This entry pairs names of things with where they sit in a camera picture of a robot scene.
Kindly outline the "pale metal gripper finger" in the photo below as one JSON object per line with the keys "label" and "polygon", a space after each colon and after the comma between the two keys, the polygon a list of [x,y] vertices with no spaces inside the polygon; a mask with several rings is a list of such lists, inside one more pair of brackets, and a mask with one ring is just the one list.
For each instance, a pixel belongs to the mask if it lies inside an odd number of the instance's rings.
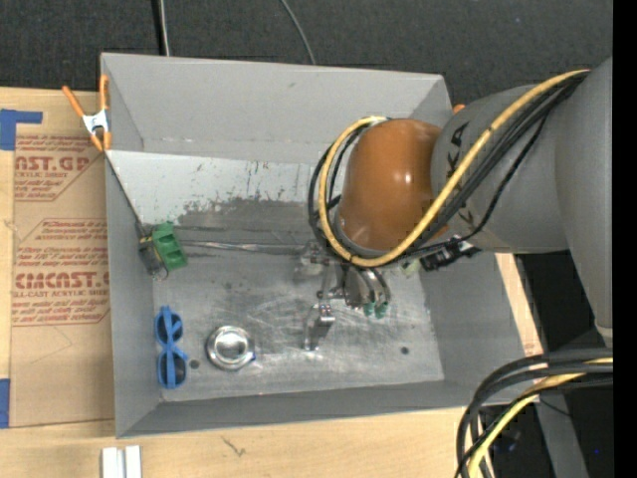
{"label": "pale metal gripper finger", "polygon": [[307,243],[294,261],[295,282],[319,277],[328,263],[324,249],[316,242]]}
{"label": "pale metal gripper finger", "polygon": [[308,311],[304,322],[303,349],[317,351],[319,341],[324,339],[335,322],[335,314],[330,304],[314,304]]}

